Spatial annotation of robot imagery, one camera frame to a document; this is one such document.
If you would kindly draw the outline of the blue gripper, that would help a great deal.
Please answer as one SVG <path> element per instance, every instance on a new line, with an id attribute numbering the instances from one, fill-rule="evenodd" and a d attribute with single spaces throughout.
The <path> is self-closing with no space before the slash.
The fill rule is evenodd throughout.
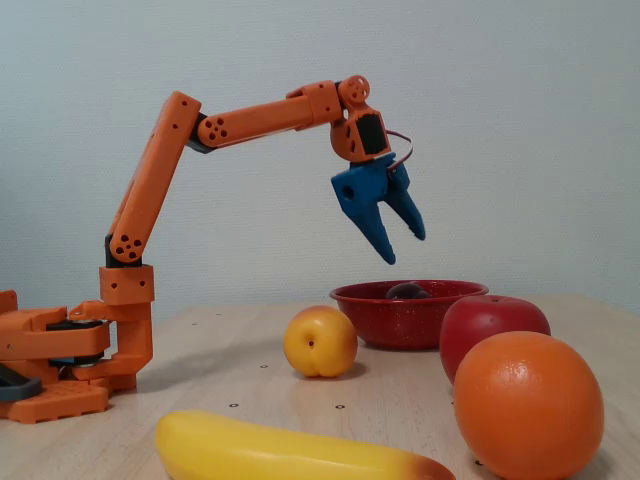
<path id="1" fill-rule="evenodd" d="M 331 178 L 340 207 L 389 265 L 396 256 L 382 223 L 378 203 L 386 202 L 405 222 L 414 236 L 426 238 L 422 216 L 409 192 L 409 178 L 403 165 L 394 170 L 394 156 L 382 156 L 361 164 L 352 164 Z"/>

